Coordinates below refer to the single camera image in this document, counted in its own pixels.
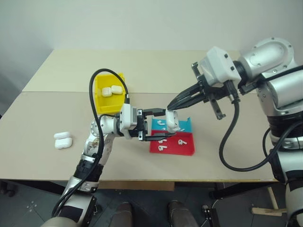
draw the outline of yellow bin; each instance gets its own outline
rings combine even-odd
[[[118,75],[125,81],[123,73]],[[102,88],[113,85],[121,86],[123,93],[121,95],[112,94],[110,97],[102,96]],[[100,74],[95,77],[95,103],[98,114],[115,114],[121,110],[125,99],[125,89],[121,81],[112,74]]]

